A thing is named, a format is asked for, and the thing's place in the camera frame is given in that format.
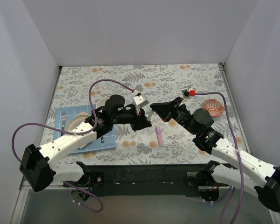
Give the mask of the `pink highlighter pen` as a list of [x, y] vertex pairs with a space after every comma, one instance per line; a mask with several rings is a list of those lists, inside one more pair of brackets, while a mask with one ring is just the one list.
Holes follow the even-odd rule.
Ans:
[[162, 134], [161, 134], [161, 129], [160, 129], [159, 126], [155, 127], [155, 132], [156, 132], [156, 136], [157, 136], [159, 146], [163, 147], [164, 143], [163, 143], [163, 138], [162, 138]]

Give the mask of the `white pen blue tip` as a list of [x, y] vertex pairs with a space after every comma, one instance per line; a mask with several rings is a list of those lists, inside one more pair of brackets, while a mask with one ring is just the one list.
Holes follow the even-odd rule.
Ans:
[[153, 116], [154, 114], [154, 111], [151, 110], [149, 113], [148, 113], [148, 117], [147, 117], [147, 120], [150, 121], [151, 120], [151, 117]]

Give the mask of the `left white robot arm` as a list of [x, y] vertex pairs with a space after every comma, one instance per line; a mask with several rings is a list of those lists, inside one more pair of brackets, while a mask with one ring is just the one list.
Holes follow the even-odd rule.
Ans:
[[115, 124], [130, 124], [138, 131], [151, 127], [143, 107], [148, 104], [144, 95], [133, 97], [132, 104], [125, 105], [121, 95], [111, 95], [95, 105], [95, 115], [79, 124], [70, 134], [36, 147], [26, 147], [21, 160], [20, 171], [35, 192], [47, 188], [53, 182], [69, 181], [76, 186], [87, 186], [91, 171], [82, 162], [59, 164], [59, 161], [78, 148], [100, 139], [113, 129]]

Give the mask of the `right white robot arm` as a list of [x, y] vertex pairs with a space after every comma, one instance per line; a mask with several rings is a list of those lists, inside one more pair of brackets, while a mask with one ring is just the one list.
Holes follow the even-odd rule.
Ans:
[[163, 121], [173, 119], [194, 134], [193, 142], [200, 150], [241, 169], [255, 181], [253, 189], [259, 201], [268, 209], [280, 212], [280, 165], [261, 161], [244, 150], [236, 149], [227, 138], [212, 128], [214, 121], [207, 110], [200, 108], [191, 113], [181, 97], [169, 102], [152, 103], [150, 108]]

